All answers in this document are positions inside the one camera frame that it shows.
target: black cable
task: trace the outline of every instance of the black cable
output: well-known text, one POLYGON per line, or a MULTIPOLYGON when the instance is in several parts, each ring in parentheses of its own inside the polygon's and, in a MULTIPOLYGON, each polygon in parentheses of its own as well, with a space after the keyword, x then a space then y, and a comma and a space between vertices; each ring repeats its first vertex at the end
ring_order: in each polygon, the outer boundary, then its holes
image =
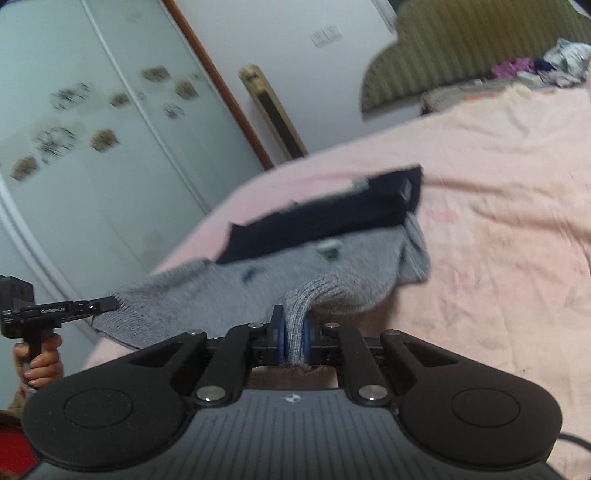
POLYGON ((580 447, 587 450, 591 453, 591 443, 587 440, 583 440, 581 437, 577 437, 575 435, 571 435, 570 433, 561 433, 558 435, 558 440, 564 440, 565 442, 574 443, 575 445, 579 445, 580 447))

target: light switch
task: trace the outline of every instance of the light switch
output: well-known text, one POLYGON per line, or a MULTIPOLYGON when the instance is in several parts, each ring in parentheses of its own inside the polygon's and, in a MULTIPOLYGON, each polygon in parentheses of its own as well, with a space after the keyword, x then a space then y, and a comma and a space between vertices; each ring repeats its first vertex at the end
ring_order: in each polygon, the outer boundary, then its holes
POLYGON ((329 25, 328 27, 316 30, 314 33, 312 33, 312 35, 310 35, 310 38, 316 47, 322 48, 332 42, 340 40, 343 38, 343 34, 336 25, 329 25))

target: pile of clothes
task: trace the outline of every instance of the pile of clothes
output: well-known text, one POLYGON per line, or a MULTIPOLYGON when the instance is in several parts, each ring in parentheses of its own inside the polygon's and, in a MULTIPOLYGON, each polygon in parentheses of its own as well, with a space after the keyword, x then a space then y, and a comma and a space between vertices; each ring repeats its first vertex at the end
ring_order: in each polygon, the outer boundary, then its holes
POLYGON ((221 337, 267 323, 285 308, 286 358, 304 363, 309 311, 369 310, 391 290, 426 281, 430 262, 417 223, 421 167, 365 179, 348 192, 233 225, 217 262, 195 260, 115 293, 120 308, 92 326, 132 348, 190 330, 221 337))
POLYGON ((505 61, 491 69, 497 79, 519 78, 558 87, 580 86, 587 80, 591 46, 559 38, 541 59, 505 61))

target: bed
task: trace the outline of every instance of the bed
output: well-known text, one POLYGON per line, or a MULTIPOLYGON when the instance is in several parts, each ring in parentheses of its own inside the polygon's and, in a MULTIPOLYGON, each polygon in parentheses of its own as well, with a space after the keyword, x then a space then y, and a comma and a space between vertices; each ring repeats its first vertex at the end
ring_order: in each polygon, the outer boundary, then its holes
MULTIPOLYGON (((498 81, 488 79, 493 66, 539 59, 559 38, 591 43, 591 19, 574 0, 407 0, 395 26, 395 42, 365 72, 365 114, 416 94, 440 96, 434 90, 445 86, 449 102, 469 80, 478 80, 476 90, 496 91, 498 81)), ((434 99, 425 100, 423 107, 432 106, 434 99)))
MULTIPOLYGON (((591 100, 586 89, 495 99, 283 165, 244 185, 157 269, 215 259, 230 223, 419 163, 418 219, 431 256, 426 284, 398 289, 371 312, 340 318, 366 336, 386 328, 534 381, 558 399, 564 430, 591 438, 591 100)), ((103 339, 96 365, 129 350, 103 339)), ((294 373, 267 376, 288 388, 294 373)), ((330 379, 308 374, 315 387, 330 379)), ((551 464, 588 480, 591 456, 557 445, 551 464)))

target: white wardrobe door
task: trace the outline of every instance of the white wardrobe door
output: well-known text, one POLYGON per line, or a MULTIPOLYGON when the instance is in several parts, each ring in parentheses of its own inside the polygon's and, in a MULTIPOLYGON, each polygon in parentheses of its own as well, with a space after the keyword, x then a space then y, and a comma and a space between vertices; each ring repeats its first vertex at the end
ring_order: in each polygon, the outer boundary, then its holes
POLYGON ((127 92, 80 1, 9 4, 0 31, 0 171, 24 220, 82 297, 143 278, 204 211, 135 106, 109 103, 127 92))
POLYGON ((124 76, 143 99, 150 120, 209 206, 262 172, 246 138, 158 0, 86 3, 124 76), (165 78, 146 79, 144 72, 156 67, 165 69, 165 78), (189 91, 183 99, 176 93, 182 82, 197 96, 189 98, 189 91))

